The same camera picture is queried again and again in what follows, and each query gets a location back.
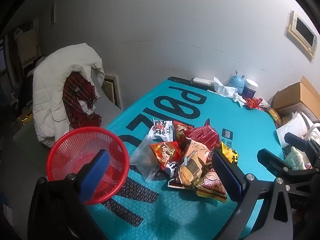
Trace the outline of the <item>beige bread snack packet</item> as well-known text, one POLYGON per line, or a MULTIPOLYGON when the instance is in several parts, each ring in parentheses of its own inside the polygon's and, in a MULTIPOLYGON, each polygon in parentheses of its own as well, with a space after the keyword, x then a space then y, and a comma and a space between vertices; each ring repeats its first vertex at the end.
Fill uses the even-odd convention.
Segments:
POLYGON ((208 147, 190 139, 178 163, 174 176, 168 181, 167 187, 171 189, 192 189, 195 181, 204 173, 210 150, 208 147))

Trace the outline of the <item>red gold snack packet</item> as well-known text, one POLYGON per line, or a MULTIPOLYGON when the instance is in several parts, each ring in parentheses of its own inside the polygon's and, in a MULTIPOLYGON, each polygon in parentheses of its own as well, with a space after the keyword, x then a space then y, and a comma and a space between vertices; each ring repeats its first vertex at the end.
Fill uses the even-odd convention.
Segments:
POLYGON ((174 132, 175 132, 175 139, 177 142, 181 142, 185 139, 184 132, 186 130, 194 128, 194 126, 192 125, 186 125, 179 121, 173 121, 173 126, 174 126, 174 132))

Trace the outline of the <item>crumpled white tissue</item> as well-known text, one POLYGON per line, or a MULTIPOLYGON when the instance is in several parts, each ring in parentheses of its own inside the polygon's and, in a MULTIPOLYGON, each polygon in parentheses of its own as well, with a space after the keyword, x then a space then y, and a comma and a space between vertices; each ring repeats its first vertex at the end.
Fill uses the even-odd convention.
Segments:
POLYGON ((232 99, 234 102, 237 102, 240 107, 244 107, 246 104, 246 100, 238 94, 237 88, 224 86, 217 77, 213 78, 213 85, 215 93, 219 94, 220 96, 232 99))

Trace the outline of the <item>dark red foil packet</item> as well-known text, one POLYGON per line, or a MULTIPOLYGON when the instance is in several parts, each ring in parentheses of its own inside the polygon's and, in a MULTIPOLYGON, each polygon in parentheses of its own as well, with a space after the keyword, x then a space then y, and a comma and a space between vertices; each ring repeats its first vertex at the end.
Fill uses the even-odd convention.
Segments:
POLYGON ((204 144, 210 151, 221 146, 220 136, 216 129, 210 125, 210 118, 203 126, 185 130, 183 133, 186 138, 204 144))

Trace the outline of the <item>nutritious cereal packet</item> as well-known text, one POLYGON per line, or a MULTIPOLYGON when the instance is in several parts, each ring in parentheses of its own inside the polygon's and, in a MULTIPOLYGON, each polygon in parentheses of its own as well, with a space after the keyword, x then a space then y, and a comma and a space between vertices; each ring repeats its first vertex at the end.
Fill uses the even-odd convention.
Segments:
POLYGON ((213 168, 194 182, 193 189, 200 197, 213 198, 222 203, 227 202, 226 189, 213 168))

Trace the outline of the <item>white quilted jacket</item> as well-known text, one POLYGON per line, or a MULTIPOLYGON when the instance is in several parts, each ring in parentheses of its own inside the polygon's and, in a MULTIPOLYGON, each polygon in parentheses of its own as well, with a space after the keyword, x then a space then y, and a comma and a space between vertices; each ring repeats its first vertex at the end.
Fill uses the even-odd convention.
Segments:
POLYGON ((33 116, 40 143, 53 147, 60 137, 69 132, 69 121, 62 100, 65 81, 72 72, 79 72, 87 81, 92 82, 92 69, 102 85, 105 78, 103 61, 86 43, 60 48, 35 68, 33 116))

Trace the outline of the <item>red candy wrapper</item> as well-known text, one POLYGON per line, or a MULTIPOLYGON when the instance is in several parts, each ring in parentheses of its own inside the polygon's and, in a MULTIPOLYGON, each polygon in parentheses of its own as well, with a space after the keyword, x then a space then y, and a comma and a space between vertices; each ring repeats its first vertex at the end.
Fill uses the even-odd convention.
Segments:
POLYGON ((258 99, 245 98, 245 101, 246 101, 246 105, 249 109, 255 109, 255 108, 259 107, 259 105, 261 104, 263 99, 262 98, 258 98, 258 99))

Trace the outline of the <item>red plastic mesh basket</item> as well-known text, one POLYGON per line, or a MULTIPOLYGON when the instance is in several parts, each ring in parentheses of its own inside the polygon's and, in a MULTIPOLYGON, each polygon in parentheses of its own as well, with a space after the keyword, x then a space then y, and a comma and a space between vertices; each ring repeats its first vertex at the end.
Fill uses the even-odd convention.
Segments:
POLYGON ((83 127, 63 135, 49 152, 46 163, 48 180, 63 180, 70 173, 77 174, 100 150, 109 154, 108 168, 84 204, 94 205, 110 199, 124 185, 130 160, 122 140, 104 128, 83 127))

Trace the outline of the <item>white remote control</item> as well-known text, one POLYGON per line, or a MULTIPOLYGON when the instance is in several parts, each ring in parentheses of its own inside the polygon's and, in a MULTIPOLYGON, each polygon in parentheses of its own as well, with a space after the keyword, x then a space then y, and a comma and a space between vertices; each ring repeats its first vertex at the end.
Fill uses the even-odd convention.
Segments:
POLYGON ((214 85, 213 80, 203 79, 200 77, 194 77, 190 83, 193 85, 205 86, 205 87, 213 87, 214 85))

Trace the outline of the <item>light blue deer humidifier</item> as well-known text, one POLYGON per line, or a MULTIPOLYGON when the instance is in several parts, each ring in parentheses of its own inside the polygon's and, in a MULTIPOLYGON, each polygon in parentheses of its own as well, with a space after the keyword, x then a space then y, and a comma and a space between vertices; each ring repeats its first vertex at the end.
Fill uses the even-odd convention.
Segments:
POLYGON ((227 86, 237 89, 237 93, 241 95, 245 87, 245 76, 239 75, 238 71, 235 71, 235 74, 232 75, 227 83, 227 86))

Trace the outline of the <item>yellow black snack packet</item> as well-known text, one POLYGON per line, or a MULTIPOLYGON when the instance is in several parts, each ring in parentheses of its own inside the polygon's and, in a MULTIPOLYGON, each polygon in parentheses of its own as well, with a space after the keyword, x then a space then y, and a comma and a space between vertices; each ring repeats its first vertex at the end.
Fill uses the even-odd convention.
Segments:
POLYGON ((231 149, 224 142, 221 142, 221 151, 231 163, 238 164, 239 155, 236 150, 231 149))

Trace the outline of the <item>orange red snack packet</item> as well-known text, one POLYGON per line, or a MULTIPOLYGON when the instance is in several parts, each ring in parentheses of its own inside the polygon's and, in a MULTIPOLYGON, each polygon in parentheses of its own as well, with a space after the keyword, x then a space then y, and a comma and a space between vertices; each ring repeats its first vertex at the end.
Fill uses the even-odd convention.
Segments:
POLYGON ((176 141, 173 142, 159 142, 149 145, 157 158, 160 168, 165 169, 168 162, 179 162, 182 158, 182 152, 176 141))

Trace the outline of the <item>clear zip bag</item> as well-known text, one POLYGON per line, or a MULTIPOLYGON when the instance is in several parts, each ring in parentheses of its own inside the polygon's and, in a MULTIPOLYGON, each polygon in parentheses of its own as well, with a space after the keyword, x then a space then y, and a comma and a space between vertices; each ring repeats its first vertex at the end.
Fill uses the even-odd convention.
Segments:
POLYGON ((150 145, 155 144, 154 135, 146 135, 141 144, 130 155, 130 165, 134 166, 142 175, 144 181, 149 183, 159 171, 159 162, 150 145))

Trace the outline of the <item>white snack packet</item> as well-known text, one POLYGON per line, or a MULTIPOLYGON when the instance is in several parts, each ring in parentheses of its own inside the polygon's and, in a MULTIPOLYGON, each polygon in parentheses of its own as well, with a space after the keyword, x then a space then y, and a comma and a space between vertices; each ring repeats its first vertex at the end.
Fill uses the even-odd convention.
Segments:
POLYGON ((172 121, 155 120, 151 126, 148 136, 153 140, 162 140, 166 142, 173 142, 174 140, 174 126, 172 121))
POLYGON ((170 177, 173 178, 175 173, 176 173, 176 169, 178 168, 179 164, 178 162, 172 161, 172 162, 168 162, 165 166, 164 172, 170 177))

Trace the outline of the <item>navy jar white lid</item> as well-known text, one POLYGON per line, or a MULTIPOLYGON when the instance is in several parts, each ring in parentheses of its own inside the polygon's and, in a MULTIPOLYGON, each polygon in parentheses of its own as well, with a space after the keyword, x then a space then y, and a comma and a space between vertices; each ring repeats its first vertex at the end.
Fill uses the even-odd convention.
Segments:
POLYGON ((256 91, 258 90, 258 87, 259 86, 255 81, 251 79, 246 79, 244 90, 242 92, 242 97, 253 99, 256 91))

